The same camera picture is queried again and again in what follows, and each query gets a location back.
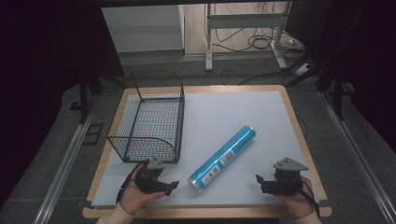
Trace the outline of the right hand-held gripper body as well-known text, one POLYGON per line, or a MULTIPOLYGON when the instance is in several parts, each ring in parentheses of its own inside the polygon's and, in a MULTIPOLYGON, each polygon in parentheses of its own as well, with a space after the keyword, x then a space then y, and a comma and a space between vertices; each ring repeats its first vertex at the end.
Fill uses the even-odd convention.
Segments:
POLYGON ((309 168, 289 157, 277 161, 275 168, 275 181, 265 181, 269 194, 294 196, 303 188, 301 171, 308 171, 309 168))

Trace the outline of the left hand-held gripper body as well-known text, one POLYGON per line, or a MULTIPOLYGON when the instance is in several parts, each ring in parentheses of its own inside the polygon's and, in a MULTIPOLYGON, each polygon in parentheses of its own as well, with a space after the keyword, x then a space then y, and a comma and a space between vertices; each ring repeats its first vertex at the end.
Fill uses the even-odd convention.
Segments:
POLYGON ((160 182, 159 175, 163 172, 164 164, 157 158, 146 160, 143 167, 135 177, 135 184, 144 193, 164 192, 169 188, 169 184, 160 182))

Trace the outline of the person's left hand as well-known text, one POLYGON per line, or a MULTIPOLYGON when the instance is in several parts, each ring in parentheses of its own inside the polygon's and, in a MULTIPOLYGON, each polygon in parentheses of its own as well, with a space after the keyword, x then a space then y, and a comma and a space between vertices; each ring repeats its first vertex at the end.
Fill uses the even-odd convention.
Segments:
POLYGON ((146 203, 160 199, 165 195, 164 192, 154 192, 150 194, 142 192, 135 184, 134 179, 135 174, 132 174, 119 201, 120 207, 129 215, 134 215, 146 203))

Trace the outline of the person's right hand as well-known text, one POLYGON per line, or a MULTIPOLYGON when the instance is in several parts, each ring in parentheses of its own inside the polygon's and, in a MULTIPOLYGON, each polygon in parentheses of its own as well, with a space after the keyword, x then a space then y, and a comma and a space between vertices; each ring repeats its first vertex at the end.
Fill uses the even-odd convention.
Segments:
MULTIPOLYGON (((301 177, 301 180, 303 181, 302 191, 312 199, 311 181, 304 176, 301 177)), ((303 218, 312 213, 316 213, 314 205, 300 193, 294 196, 276 195, 276 197, 286 205, 289 214, 294 219, 303 218)))

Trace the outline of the blue plastic-wrapped roll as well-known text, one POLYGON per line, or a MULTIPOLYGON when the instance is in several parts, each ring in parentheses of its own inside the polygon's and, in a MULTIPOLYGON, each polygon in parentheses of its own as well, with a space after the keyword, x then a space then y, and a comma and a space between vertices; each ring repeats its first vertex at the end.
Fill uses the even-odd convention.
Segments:
POLYGON ((188 180, 196 192, 201 193, 252 142, 255 136, 256 132, 252 127, 242 127, 195 170, 188 180))

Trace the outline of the white table mat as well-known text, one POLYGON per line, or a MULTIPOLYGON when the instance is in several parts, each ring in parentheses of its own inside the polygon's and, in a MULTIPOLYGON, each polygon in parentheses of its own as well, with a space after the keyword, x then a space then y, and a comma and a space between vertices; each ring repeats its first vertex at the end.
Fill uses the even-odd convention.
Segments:
POLYGON ((280 200, 263 194, 256 176, 272 180, 273 164, 289 157, 307 164, 279 91, 201 92, 185 96, 181 156, 168 164, 161 181, 177 189, 150 206, 259 206, 280 200), (252 142, 202 191, 188 177, 241 128, 256 132, 252 142))

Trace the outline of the black metal stand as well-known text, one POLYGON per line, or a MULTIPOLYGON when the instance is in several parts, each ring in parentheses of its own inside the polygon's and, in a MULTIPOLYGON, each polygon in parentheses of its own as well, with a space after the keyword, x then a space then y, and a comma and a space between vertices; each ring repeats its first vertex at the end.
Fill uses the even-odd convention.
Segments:
POLYGON ((122 89, 126 89, 128 85, 118 79, 117 77, 111 76, 102 70, 94 69, 91 72, 79 72, 78 73, 78 93, 79 101, 73 102, 70 106, 72 111, 80 111, 79 123, 82 124, 88 119, 89 115, 89 101, 88 91, 91 91, 93 95, 101 94, 104 87, 100 81, 101 78, 115 84, 122 89))
POLYGON ((334 49, 330 56, 314 66, 312 69, 303 73, 299 77, 287 83, 287 87, 295 86, 301 81, 312 77, 319 71, 320 75, 316 87, 319 91, 326 91, 333 84, 332 94, 332 108, 333 112, 340 120, 343 120, 342 115, 342 96, 343 96, 343 75, 341 69, 341 56, 342 52, 346 49, 347 43, 352 36, 353 31, 356 29, 361 17, 368 6, 367 2, 359 2, 351 12, 351 16, 346 20, 343 32, 340 34, 334 49))

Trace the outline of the white power strip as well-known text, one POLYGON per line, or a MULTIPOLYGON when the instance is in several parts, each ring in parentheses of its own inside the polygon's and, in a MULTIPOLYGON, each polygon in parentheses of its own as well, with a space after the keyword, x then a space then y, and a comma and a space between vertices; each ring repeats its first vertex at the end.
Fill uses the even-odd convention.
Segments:
POLYGON ((307 72, 309 69, 311 69, 313 67, 313 65, 311 63, 304 63, 300 68, 298 68, 294 74, 296 76, 300 76, 302 74, 304 74, 305 72, 307 72))

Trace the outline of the aluminium floor rail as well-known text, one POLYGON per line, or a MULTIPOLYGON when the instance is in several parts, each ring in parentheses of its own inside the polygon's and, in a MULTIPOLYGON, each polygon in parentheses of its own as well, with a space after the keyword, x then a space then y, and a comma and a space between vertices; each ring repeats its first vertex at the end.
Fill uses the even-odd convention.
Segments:
POLYGON ((339 119, 333 110, 333 103, 331 97, 326 92, 320 92, 319 96, 324 101, 325 107, 333 120, 333 123, 340 133, 343 141, 346 144, 346 148, 351 154, 352 160, 355 162, 364 182, 371 194, 373 195, 375 202, 377 203, 382 215, 388 224, 396 224, 396 206, 385 191, 383 185, 380 183, 378 178, 375 176, 372 168, 370 167, 367 160, 364 158, 361 148, 353 138, 349 131, 346 123, 339 119))
POLYGON ((80 146, 88 127, 91 124, 92 116, 96 108, 97 102, 100 99, 99 96, 93 96, 88 105, 88 115, 84 121, 78 125, 74 132, 74 135, 64 153, 64 157, 60 162, 60 165, 53 177, 49 189, 36 212, 35 218, 32 224, 48 224, 50 217, 53 213, 56 203, 58 202, 61 192, 64 188, 65 181, 70 174, 71 168, 79 152, 80 146))

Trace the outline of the grey wall panel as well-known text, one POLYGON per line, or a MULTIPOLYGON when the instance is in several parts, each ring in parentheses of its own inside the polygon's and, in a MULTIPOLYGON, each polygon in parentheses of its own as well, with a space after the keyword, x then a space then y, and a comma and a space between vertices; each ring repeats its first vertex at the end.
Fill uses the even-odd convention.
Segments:
POLYGON ((103 7, 117 52, 184 49, 184 11, 180 5, 103 7))

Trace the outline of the white metal desk frame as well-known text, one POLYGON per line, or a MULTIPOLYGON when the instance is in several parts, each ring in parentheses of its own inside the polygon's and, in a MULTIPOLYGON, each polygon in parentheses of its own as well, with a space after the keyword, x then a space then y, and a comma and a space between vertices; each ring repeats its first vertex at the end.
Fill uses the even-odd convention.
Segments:
POLYGON ((236 28, 276 28, 277 34, 270 42, 271 50, 281 70, 287 68, 286 62, 280 53, 280 39, 290 12, 291 1, 287 1, 280 13, 270 14, 232 14, 217 15, 211 13, 211 5, 206 5, 206 49, 205 70, 213 69, 212 30, 236 28))

